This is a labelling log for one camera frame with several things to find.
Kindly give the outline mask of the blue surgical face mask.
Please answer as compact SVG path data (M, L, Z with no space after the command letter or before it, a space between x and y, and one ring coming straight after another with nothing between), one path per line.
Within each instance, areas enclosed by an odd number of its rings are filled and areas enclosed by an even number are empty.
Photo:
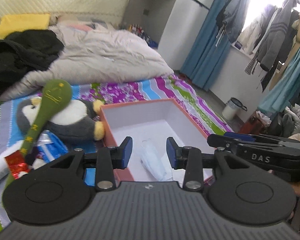
M159 158L157 148L151 139L143 140L140 150L141 162L145 169L156 179L156 181L172 181L171 168L166 166L166 161Z

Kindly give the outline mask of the blue plastic snack bag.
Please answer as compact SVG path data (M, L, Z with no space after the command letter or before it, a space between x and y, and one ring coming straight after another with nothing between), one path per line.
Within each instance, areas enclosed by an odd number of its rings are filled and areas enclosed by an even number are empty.
M46 163L68 153L68 148L55 134L48 130L44 130L38 138L37 149L39 156Z

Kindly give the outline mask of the panda plush toy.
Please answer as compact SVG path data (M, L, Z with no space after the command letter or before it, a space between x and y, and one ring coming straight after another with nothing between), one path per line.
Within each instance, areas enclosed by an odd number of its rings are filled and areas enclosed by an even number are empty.
M48 163L48 159L45 159L45 155L42 153L38 153L36 155L36 157L34 157L34 155L31 155L30 157L28 157L26 159L29 164L28 164L28 170L27 171L20 171L17 175L17 178L21 178L23 175L28 174L29 172L36 170L42 166L44 166L45 164Z

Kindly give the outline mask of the orange cardboard box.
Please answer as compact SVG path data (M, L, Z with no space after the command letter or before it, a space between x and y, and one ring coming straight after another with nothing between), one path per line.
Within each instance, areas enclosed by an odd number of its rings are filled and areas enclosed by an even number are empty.
M208 154L214 152L214 148L207 144L207 134L173 99L104 105L100 119L105 129L105 145L118 146L125 137L133 138L133 151L127 168L115 171L118 181L156 181L140 158L141 143L146 139L151 139L159 158L166 161L168 168L171 168L166 153L168 137L173 137L179 146L196 147ZM172 181L183 183L185 171L173 168L171 171Z

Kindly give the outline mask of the red suitcase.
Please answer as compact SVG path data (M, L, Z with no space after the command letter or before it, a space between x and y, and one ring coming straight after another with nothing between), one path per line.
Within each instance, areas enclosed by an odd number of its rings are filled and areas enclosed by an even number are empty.
M239 133L255 135L266 134L270 124L271 119L267 115L260 111L255 111L240 128Z

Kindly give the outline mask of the grey penguin plush toy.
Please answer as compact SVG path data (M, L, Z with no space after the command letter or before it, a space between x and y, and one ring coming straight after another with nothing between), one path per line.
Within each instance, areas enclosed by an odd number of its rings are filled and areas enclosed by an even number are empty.
M41 100L42 98L37 96L19 103L16 120L23 134L26 134L34 123ZM104 125L97 117L103 105L100 100L72 99L65 109L46 122L44 129L69 143L102 140L105 135Z

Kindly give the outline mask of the light blue hanging garment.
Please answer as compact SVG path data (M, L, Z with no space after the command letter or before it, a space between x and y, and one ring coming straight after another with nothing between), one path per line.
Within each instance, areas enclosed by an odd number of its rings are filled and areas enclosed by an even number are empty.
M283 76L261 100L257 109L264 114L283 111L294 96L300 93L300 48L287 66Z

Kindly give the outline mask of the white trash bin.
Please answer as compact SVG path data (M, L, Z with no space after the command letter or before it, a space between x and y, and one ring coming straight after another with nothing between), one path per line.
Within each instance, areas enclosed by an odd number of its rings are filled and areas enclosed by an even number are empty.
M244 111L247 111L247 107L243 105L237 98L230 98L229 101L226 103L223 111L222 116L226 120L232 120L237 112L242 109Z

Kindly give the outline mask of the long green plush toy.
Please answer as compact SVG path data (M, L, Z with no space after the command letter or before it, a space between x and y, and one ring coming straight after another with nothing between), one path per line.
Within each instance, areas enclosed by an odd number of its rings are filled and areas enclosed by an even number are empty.
M24 142L19 149L27 165L29 162L26 159L31 155L34 155L34 157L37 155L37 151L33 150L33 147L37 142L37 139L40 136L45 124L54 115L65 109L71 99L72 88L67 81L54 79L46 83L42 90L42 99L36 118L30 125Z

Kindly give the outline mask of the blue curtain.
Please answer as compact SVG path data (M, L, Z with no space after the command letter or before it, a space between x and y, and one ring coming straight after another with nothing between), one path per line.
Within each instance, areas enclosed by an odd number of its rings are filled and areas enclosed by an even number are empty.
M181 74L194 85L208 91L213 85L230 50L227 37L217 43L216 17L225 5L225 0L214 0L196 40L181 67Z

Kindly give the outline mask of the red foil packet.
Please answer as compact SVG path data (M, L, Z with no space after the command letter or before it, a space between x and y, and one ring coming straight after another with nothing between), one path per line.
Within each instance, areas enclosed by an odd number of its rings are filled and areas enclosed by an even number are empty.
M19 150L6 156L5 161L13 179L18 179L30 171L29 166Z

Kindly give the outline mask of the grey duvet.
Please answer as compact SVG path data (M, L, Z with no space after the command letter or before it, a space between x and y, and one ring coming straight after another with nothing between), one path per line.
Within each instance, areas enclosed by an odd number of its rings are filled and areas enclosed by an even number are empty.
M64 44L58 59L45 71L31 71L0 95L0 102L29 95L47 81L71 85L124 83L173 74L160 54L125 30L89 30L58 24L49 27Z

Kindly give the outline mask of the hanging grey striped jacket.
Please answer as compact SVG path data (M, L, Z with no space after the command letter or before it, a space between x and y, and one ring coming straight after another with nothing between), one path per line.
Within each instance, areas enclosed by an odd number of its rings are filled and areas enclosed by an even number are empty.
M253 59L245 69L246 73L253 74L256 66L259 65L267 72L261 80L262 89L267 87L278 63L285 63L288 59L297 33L292 25L300 18L299 12L294 10L294 7L296 7L296 0L285 0L283 7L277 10Z

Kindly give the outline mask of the black clothing pile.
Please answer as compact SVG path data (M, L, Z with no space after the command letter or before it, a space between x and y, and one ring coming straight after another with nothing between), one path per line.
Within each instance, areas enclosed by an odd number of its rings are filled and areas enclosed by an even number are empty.
M47 70L63 48L51 30L17 31L0 40L0 96L28 72Z

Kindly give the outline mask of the hanging denim jacket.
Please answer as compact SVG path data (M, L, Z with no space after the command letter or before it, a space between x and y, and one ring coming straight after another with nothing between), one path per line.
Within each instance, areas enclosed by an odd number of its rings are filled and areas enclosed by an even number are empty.
M248 11L249 0L225 0L225 5L216 18L218 34L216 36L218 47L223 36L227 36L230 43L239 37Z

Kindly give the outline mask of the yellow pillow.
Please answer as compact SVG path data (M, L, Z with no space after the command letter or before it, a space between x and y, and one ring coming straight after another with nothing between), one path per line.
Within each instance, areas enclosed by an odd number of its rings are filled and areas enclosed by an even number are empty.
M50 22L50 14L5 15L0 21L0 40L14 32L45 30Z

